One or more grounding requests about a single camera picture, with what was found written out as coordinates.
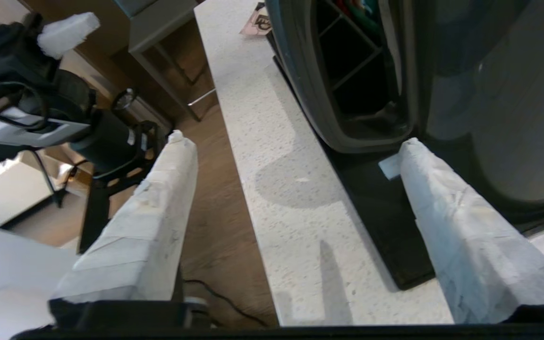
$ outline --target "kitchen counter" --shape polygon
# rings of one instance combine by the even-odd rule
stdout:
[[[272,48],[239,34],[256,4],[195,14],[280,324],[451,323],[436,280],[395,287]]]

